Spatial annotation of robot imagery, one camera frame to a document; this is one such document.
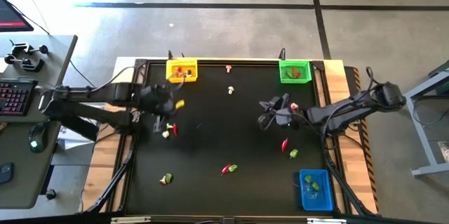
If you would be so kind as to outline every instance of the keyboard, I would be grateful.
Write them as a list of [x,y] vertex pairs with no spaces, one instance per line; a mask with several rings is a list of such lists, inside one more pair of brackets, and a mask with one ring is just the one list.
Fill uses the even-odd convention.
[[0,79],[0,115],[26,116],[37,81]]

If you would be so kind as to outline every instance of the desk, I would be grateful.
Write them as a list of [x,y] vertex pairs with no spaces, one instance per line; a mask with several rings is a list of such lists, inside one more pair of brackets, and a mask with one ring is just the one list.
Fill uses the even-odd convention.
[[[24,72],[15,65],[8,65],[0,77],[31,76],[55,85],[62,83],[78,39],[74,35],[2,34],[0,37],[0,54],[2,55],[11,51],[9,39],[14,42],[28,42],[33,47],[45,44],[50,51],[48,56],[42,56],[45,65],[40,72]],[[29,130],[37,122],[45,119],[37,110],[38,104],[39,97],[36,95],[26,117],[0,117],[0,121],[8,122],[8,126],[0,133],[0,164],[13,162],[15,165],[12,181],[0,185],[0,209],[30,209],[36,203],[41,190],[46,189],[48,185],[51,174],[51,170],[48,169],[58,139],[60,124],[51,122],[49,125],[48,144],[43,152],[31,152],[28,144]]]
[[[123,67],[132,66],[136,58],[118,58],[114,74],[120,71]],[[326,70],[328,90],[330,92],[331,102],[337,102],[349,96],[349,89],[344,73],[344,67],[341,60],[326,60],[324,61]],[[116,81],[131,81],[133,76],[133,69],[125,71]],[[320,103],[324,104],[323,89],[319,88]],[[120,108],[107,106],[108,110],[117,110]],[[112,132],[112,129],[105,130],[99,137],[103,137]],[[359,140],[356,133],[347,131],[349,136]],[[114,162],[117,158],[117,150],[119,148],[119,136],[112,136],[95,146],[93,158],[91,161],[91,168],[86,180],[85,190],[83,194],[83,202],[85,206],[90,206],[106,188],[107,184],[114,172]],[[122,159],[126,157],[126,152],[130,143],[130,137],[125,141],[124,154]],[[366,161],[363,151],[354,143],[340,138],[340,151],[342,153],[343,167],[347,182],[357,194],[358,198],[365,204],[365,206],[372,212],[376,212],[375,200],[371,190],[370,177],[366,168]],[[335,197],[337,205],[340,209],[344,209],[342,193],[340,186],[335,184]],[[123,179],[117,187],[112,210],[117,210],[121,198],[121,191],[123,189]]]

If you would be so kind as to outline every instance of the concrete floor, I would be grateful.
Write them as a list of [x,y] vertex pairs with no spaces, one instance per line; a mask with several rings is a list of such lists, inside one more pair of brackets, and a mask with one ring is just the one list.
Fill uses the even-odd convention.
[[[10,1],[42,23],[32,0]],[[111,77],[118,56],[165,56],[168,49],[195,57],[274,58],[281,47],[286,47],[288,58],[323,58],[313,10],[72,6],[76,2],[93,1],[312,4],[312,0],[34,1],[52,33],[79,36],[73,61],[95,84]],[[449,6],[449,0],[321,0],[321,4]],[[323,20],[332,59],[341,59],[361,72],[371,66],[378,81],[392,81],[403,93],[448,59],[448,11],[323,11]],[[366,86],[367,77],[361,76]],[[70,67],[65,84],[85,82]],[[436,109],[434,117],[441,112]],[[447,223],[449,173],[420,179],[411,176],[410,169],[427,165],[427,161],[410,117],[403,114],[406,113],[377,113],[368,117],[380,213]],[[438,136],[443,138],[447,135],[444,133],[447,132]],[[85,168],[60,167],[51,181],[60,192],[57,202],[39,199],[33,209],[0,211],[0,218],[74,213],[85,178]]]

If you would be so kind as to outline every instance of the computer mouse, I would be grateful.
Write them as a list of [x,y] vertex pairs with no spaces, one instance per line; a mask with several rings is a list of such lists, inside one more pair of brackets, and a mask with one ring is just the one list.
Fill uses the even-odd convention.
[[32,152],[40,153],[47,147],[47,125],[48,122],[41,122],[29,131],[28,143]]

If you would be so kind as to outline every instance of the gray desk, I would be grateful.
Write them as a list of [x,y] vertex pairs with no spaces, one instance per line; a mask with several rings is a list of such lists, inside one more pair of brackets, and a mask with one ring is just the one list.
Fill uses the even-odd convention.
[[[51,84],[61,84],[78,38],[74,35],[0,34],[0,55],[5,55],[11,50],[9,39],[15,43],[28,42],[33,47],[45,44],[50,53],[48,56],[38,54],[45,61],[44,67],[38,73],[25,72],[19,67],[9,65],[0,77],[31,76]],[[15,164],[12,181],[0,185],[0,209],[32,208],[46,182],[60,124],[52,122],[48,127],[48,145],[43,152],[31,152],[28,145],[29,130],[37,122],[45,119],[37,111],[38,104],[39,97],[34,97],[29,115],[26,117],[15,119],[0,117],[0,121],[8,122],[8,126],[0,133],[0,164],[6,162]]]

